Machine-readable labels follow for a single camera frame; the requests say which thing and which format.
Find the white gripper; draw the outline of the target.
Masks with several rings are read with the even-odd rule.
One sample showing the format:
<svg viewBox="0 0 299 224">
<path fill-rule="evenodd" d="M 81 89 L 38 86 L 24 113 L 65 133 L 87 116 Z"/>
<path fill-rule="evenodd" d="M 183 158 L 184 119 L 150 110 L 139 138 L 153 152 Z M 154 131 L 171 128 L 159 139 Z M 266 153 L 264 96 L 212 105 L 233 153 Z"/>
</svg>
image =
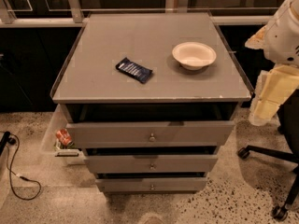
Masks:
<svg viewBox="0 0 299 224">
<path fill-rule="evenodd" d="M 259 29 L 246 42 L 249 49 L 264 49 L 266 26 Z M 269 72 L 262 71 L 258 76 L 249 109 L 249 122 L 263 126 L 273 118 L 281 105 L 299 87 L 299 69 L 292 65 L 276 64 Z"/>
</svg>

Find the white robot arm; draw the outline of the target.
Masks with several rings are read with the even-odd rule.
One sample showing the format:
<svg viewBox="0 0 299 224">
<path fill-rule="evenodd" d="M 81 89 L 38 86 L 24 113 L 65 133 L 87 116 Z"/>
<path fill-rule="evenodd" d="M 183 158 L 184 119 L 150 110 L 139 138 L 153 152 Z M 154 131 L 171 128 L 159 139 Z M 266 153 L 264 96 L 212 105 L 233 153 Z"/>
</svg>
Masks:
<svg viewBox="0 0 299 224">
<path fill-rule="evenodd" d="M 262 49 L 275 66 L 258 76 L 249 122 L 263 126 L 299 87 L 299 0 L 285 0 L 269 22 L 245 46 Z"/>
</svg>

